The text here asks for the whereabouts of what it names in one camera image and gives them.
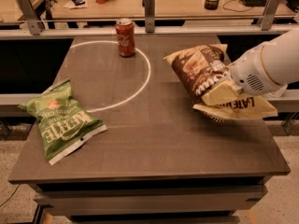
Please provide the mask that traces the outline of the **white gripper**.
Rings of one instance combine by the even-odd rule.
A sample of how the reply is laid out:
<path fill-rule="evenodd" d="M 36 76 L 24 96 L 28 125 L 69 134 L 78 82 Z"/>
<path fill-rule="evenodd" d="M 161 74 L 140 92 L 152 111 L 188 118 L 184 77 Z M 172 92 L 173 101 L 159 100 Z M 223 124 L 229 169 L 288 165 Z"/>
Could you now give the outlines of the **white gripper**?
<path fill-rule="evenodd" d="M 276 75 L 278 57 L 274 46 L 262 43 L 241 55 L 231 67 L 232 80 L 224 80 L 207 91 L 202 100 L 206 105 L 222 105 L 236 100 L 243 91 L 262 95 L 282 87 Z"/>

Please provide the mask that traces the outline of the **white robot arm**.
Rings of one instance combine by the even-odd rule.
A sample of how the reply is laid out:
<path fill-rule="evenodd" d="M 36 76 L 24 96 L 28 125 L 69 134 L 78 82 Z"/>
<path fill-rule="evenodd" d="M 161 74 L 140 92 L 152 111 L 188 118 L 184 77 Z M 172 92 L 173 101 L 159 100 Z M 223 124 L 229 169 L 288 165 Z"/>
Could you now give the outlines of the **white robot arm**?
<path fill-rule="evenodd" d="M 206 105 L 232 102 L 242 93 L 263 95 L 299 80 L 299 30 L 293 29 L 247 50 L 229 75 L 202 96 Z"/>

